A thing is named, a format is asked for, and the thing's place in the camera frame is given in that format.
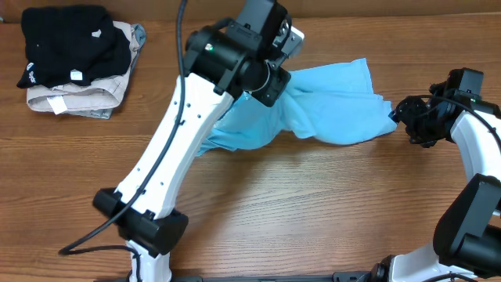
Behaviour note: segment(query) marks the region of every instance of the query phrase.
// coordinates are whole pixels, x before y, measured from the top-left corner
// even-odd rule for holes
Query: blue cloth
[[[391,102],[374,94],[366,59],[291,72],[273,107],[244,93],[214,125],[199,155],[216,147],[254,150],[282,130],[350,145],[393,132]]]

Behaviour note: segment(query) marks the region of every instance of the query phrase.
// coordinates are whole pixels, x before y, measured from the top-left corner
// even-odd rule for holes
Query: pile of clothes
[[[17,87],[35,111],[110,118],[146,41],[139,24],[112,21],[102,6],[24,10],[26,65]]]

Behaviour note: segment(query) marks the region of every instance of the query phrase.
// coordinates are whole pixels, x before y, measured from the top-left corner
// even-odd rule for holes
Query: wood grain
[[[105,6],[115,20],[130,23],[144,20],[175,20],[179,0],[1,0],[15,9],[0,9],[11,23],[19,23],[21,13],[29,7],[47,5],[92,4]],[[220,20],[237,17],[244,0],[189,1],[185,14],[187,20]],[[410,16],[445,15],[459,13],[501,12],[501,2],[492,0],[279,0],[289,13],[300,17],[331,16]]]
[[[501,16],[295,23],[307,41],[290,70],[366,57],[375,91],[396,103],[470,67],[485,72],[485,99],[501,103]],[[204,24],[187,22],[185,38]],[[15,86],[26,63],[23,35],[18,25],[0,25],[9,54],[0,56],[0,281],[92,281],[129,270],[121,251],[56,253],[104,220],[91,206],[95,192],[128,174],[169,103],[174,26],[144,26],[148,42],[128,99],[101,121],[29,110]],[[455,145],[424,150],[407,140],[403,127],[354,146],[283,133],[260,150],[197,158],[178,198],[190,224],[171,267],[206,277],[328,274],[370,269],[426,244],[465,175]],[[111,228],[89,243],[100,244],[122,241]]]

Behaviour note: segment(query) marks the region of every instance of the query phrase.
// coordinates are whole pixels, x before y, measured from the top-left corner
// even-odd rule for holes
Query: black cable
[[[464,275],[457,274],[457,273],[449,273],[449,274],[439,275],[437,277],[426,279],[423,282],[438,282],[441,280],[454,279],[454,278],[459,278],[459,279],[465,280],[467,282],[477,282],[475,279],[471,279],[469,277],[465,277]]]
[[[437,99],[437,100],[445,101],[445,102],[451,103],[451,104],[453,104],[457,107],[460,107],[461,109],[467,111],[468,113],[470,113],[471,115],[476,117],[492,133],[492,136],[494,137],[494,139],[496,140],[496,143],[498,145],[499,152],[501,153],[501,139],[499,138],[499,135],[497,134],[496,130],[483,117],[481,117],[480,114],[475,113],[474,110],[470,109],[469,107],[464,106],[462,103],[457,102],[453,99],[444,98],[441,96],[418,95],[418,96],[413,96],[413,97],[421,98],[421,99],[428,98],[428,99]]]
[[[180,81],[181,81],[181,94],[180,94],[180,99],[179,99],[179,110],[178,110],[178,115],[176,116],[174,126],[172,128],[171,134],[168,137],[167,142],[165,143],[164,148],[160,152],[160,155],[158,156],[157,160],[153,164],[153,167],[150,169],[148,174],[146,175],[145,179],[142,181],[141,185],[139,188],[136,190],[134,196],[131,198],[131,200],[111,219],[108,219],[105,221],[101,226],[97,227],[94,229],[91,233],[83,236],[82,238],[76,240],[75,242],[67,245],[66,247],[62,248],[59,250],[60,255],[78,255],[78,254],[83,254],[91,251],[102,251],[102,250],[115,250],[115,249],[121,249],[124,250],[127,248],[128,251],[131,251],[134,253],[135,256],[138,258],[136,259],[137,262],[137,278],[138,281],[141,281],[140,279],[140,259],[139,259],[139,253],[134,250],[133,248],[125,247],[125,246],[102,246],[102,247],[94,247],[94,248],[84,248],[80,250],[74,250],[76,247],[79,245],[85,243],[86,241],[92,239],[95,235],[103,232],[106,228],[108,228],[110,225],[115,223],[134,203],[135,201],[142,195],[142,192],[145,190],[146,185],[150,181],[151,177],[157,170],[158,166],[162,162],[162,160],[165,157],[165,154],[167,153],[169,147],[172,144],[172,141],[175,137],[176,132],[178,131],[178,127],[181,124],[181,119],[182,119],[182,112],[184,110],[184,105],[185,105],[185,69],[184,69],[184,64],[183,64],[183,59],[182,59],[182,17],[185,12],[186,8],[186,3],[188,0],[181,0],[181,5],[179,6],[179,11],[178,11],[178,19],[176,22],[176,41],[177,41],[177,49],[178,49],[178,67],[179,67],[179,74],[180,74]]]

